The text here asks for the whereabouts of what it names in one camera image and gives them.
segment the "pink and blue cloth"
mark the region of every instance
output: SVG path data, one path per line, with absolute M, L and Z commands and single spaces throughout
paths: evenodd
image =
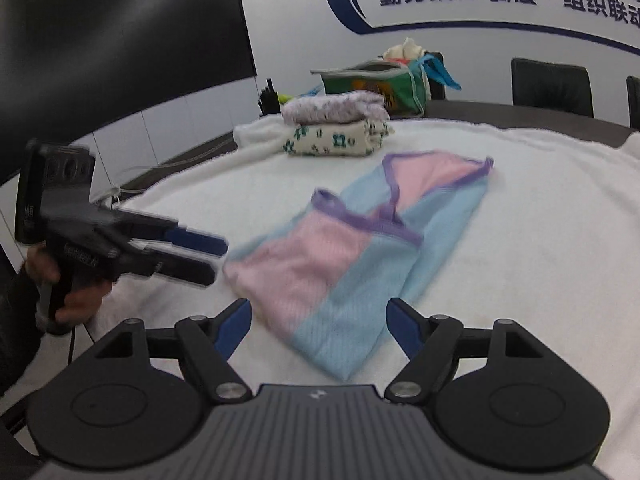
M 386 303 L 430 284 L 484 196 L 493 161 L 395 153 L 340 196 L 231 253 L 223 269 L 258 318 L 347 380 L 388 335 Z

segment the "black sleeve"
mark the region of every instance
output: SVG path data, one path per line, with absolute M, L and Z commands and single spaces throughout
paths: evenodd
M 36 303 L 40 297 L 24 267 L 0 296 L 0 396 L 24 373 L 40 347 Z

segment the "cable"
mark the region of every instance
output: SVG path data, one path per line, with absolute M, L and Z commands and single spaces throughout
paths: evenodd
M 207 155 L 210 155 L 211 153 L 215 152 L 216 150 L 222 148 L 222 146 L 226 146 L 227 144 L 232 143 L 234 140 L 233 138 L 227 139 L 227 140 L 223 140 L 222 142 L 220 142 L 219 144 L 215 145 L 213 148 L 207 150 L 204 153 L 201 153 L 199 155 L 196 156 L 192 156 L 191 158 L 186 158 L 185 160 L 178 160 L 177 162 L 169 162 L 168 164 L 159 164 L 158 166 L 132 166 L 131 168 L 127 168 L 126 170 L 122 170 L 120 173 L 118 173 L 114 178 L 118 178 L 119 176 L 123 175 L 124 173 L 127 173 L 129 171 L 133 171 L 133 170 L 162 170 L 164 168 L 178 168 L 179 166 L 182 166 L 183 164 L 190 164 L 191 162 L 195 162 Z
M 120 173 L 118 173 L 114 177 L 114 179 L 117 179 L 122 174 L 127 173 L 127 171 L 133 171 L 133 170 L 162 170 L 164 168 L 177 168 L 179 166 L 182 166 L 183 164 L 190 164 L 191 162 L 195 162 L 195 161 L 197 161 L 197 160 L 199 160 L 199 159 L 201 159 L 203 157 L 206 157 L 206 156 L 210 155 L 211 153 L 215 152 L 216 150 L 219 150 L 223 146 L 226 146 L 227 144 L 230 144 L 232 142 L 234 142 L 233 138 L 229 138 L 227 140 L 223 140 L 219 144 L 216 144 L 213 148 L 207 150 L 204 153 L 201 153 L 200 155 L 193 156 L 193 157 L 187 158 L 185 160 L 179 160 L 178 162 L 171 162 L 169 164 L 160 164 L 159 166 L 133 166 L 132 168 L 127 168 L 126 170 L 122 170 Z M 129 194 L 142 194 L 142 193 L 144 193 L 146 191 L 146 189 L 126 189 L 126 188 L 123 188 L 122 186 L 115 186 L 110 178 L 109 178 L 109 182 L 113 187 L 111 187 L 111 189 L 108 192 L 106 192 L 106 193 L 100 195 L 98 198 L 96 198 L 95 202 L 102 203 L 106 199 L 111 198 L 112 199 L 112 202 L 111 202 L 111 205 L 110 205 L 111 209 L 113 209 L 113 199 L 114 198 L 118 199 L 118 205 L 120 205 L 120 195 L 123 192 L 124 193 L 129 193 Z
M 74 348 L 76 346 L 76 327 L 71 329 L 71 341 L 69 341 L 69 357 L 66 359 L 66 365 L 69 366 L 74 360 Z

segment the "folded clothes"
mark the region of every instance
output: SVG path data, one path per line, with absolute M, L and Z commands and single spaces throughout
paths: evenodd
M 382 139 L 394 132 L 384 121 L 299 126 L 284 140 L 282 149 L 292 155 L 370 155 L 382 148 Z
M 382 95 L 359 90 L 346 94 L 299 97 L 282 107 L 286 124 L 348 124 L 362 119 L 388 121 Z
M 340 197 L 230 254 L 223 272 L 259 319 L 348 379 L 387 334 L 390 298 L 424 292 L 462 235 L 493 166 L 444 152 L 396 153 Z

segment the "pink floral cloth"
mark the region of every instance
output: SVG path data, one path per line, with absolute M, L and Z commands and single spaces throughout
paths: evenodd
M 366 90 L 347 94 L 299 97 L 282 107 L 286 124 L 348 124 L 363 119 L 388 121 L 385 99 Z

